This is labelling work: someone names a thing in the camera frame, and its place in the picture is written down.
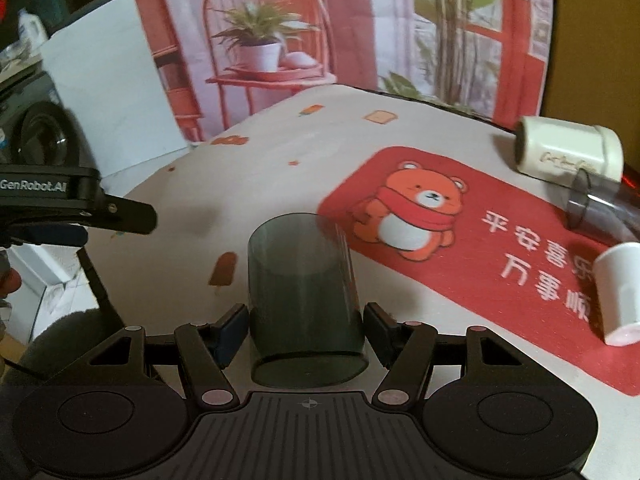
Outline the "bear print tablecloth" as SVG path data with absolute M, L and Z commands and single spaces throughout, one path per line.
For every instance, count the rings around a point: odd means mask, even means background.
M 151 334 L 248 295 L 247 243 L 289 212 L 345 231 L 359 298 L 449 333 L 486 324 L 581 392 L 600 430 L 590 479 L 639 474 L 639 349 L 602 339 L 594 240 L 560 188 L 513 168 L 514 137 L 344 86 L 296 94 L 168 162 L 131 196 L 148 236 L 94 231 L 88 254 L 120 317 Z

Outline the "shiny red cylindrical bottle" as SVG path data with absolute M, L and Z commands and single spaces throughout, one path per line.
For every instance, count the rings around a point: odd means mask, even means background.
M 623 170 L 622 182 L 634 191 L 634 194 L 640 194 L 640 172 L 631 166 L 626 165 Z

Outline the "dark grey translucent cup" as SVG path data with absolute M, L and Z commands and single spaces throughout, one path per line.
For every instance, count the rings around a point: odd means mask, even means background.
M 612 246 L 639 240 L 639 192 L 581 169 L 565 207 L 567 229 Z

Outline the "cream lidded tumbler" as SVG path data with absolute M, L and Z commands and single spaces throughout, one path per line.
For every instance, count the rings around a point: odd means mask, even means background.
M 570 186 L 579 170 L 620 182 L 623 145 L 610 128 L 540 116 L 516 125 L 514 158 L 521 174 Z

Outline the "red room scene backdrop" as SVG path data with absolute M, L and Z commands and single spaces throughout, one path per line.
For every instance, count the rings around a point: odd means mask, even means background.
M 553 0 L 134 0 L 186 140 L 346 84 L 513 127 L 544 99 Z

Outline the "white plastic cup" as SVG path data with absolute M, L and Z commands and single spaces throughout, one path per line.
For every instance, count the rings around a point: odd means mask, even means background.
M 602 252 L 592 266 L 608 346 L 639 341 L 639 252 L 638 242 L 618 244 Z

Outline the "white paper sheet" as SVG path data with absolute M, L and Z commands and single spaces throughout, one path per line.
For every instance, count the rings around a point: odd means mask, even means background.
M 104 179 L 158 169 L 189 151 L 134 0 L 111 0 L 55 32 L 43 67 Z

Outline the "grey translucent plastic cup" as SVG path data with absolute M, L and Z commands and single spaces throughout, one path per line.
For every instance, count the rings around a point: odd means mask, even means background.
M 252 379 L 281 389 L 348 382 L 368 366 L 352 259 L 333 220 L 294 212 L 247 245 Z

